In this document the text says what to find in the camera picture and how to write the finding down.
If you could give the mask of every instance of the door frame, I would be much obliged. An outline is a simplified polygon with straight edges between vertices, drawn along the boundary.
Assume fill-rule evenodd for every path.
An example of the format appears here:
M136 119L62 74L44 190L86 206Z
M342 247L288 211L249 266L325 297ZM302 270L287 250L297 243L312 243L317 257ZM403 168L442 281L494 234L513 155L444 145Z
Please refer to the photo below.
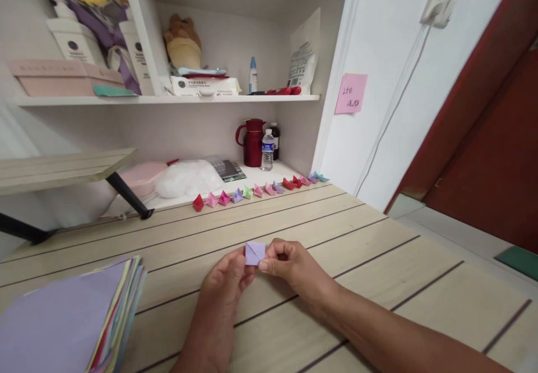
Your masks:
M504 80L536 40L538 0L502 0L402 178L398 194L421 201Z

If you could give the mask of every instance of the pink container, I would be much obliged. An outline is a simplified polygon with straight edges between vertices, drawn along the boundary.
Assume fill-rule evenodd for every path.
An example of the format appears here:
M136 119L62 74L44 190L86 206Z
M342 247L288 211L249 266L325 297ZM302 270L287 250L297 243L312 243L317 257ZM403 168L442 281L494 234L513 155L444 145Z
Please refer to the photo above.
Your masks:
M122 75L77 60L7 61L29 96L95 96L94 85L125 88Z
M144 197L155 192L155 180L167 168L162 162L141 163L122 173L121 177L136 196Z

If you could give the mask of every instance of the white shelf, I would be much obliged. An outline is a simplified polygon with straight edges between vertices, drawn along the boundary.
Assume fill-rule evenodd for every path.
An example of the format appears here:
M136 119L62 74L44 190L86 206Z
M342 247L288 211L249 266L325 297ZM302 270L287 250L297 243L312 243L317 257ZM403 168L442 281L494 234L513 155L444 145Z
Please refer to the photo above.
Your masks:
M299 176L299 173L297 171L294 171L279 160L273 163L273 169L271 171L261 171L259 168L247 167L242 161L236 161L236 163L238 164L238 166L241 167L241 170L243 170L247 177L246 179L239 179L237 181L225 183L223 189L227 193L234 192L235 190L237 190L237 188L243 190L244 185L248 186L249 188L252 188L254 187L254 184L257 184L263 188L266 182L272 184L274 180L280 183L284 178L287 178L289 181L291 181L293 175ZM215 194L215 196L218 197L221 192L222 190L214 191L213 193ZM146 207L148 209L158 209L165 208L167 206L179 205L185 202L192 202L194 199L196 199L197 196L198 195L184 195L182 197L172 199L157 196L151 201L149 201L146 204ZM204 200L207 198L207 194L202 196Z
M319 101L314 95L236 95L236 96L125 96L125 97L9 97L6 101L17 107L53 107L64 105L132 105L132 104L202 104L202 103L265 103Z

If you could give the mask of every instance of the stack of colored paper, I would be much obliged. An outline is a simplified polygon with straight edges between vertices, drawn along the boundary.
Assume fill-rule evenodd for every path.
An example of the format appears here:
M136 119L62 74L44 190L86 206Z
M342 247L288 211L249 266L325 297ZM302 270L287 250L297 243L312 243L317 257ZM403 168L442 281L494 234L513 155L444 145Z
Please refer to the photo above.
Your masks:
M16 300L0 317L2 370L118 372L146 274L135 256Z

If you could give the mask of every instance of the red door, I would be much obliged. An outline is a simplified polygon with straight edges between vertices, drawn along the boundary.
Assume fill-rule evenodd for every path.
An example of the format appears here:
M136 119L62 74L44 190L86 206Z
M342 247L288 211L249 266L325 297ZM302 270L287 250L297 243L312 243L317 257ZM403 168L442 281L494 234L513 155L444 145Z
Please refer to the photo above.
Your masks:
M538 254L538 49L520 60L424 201Z

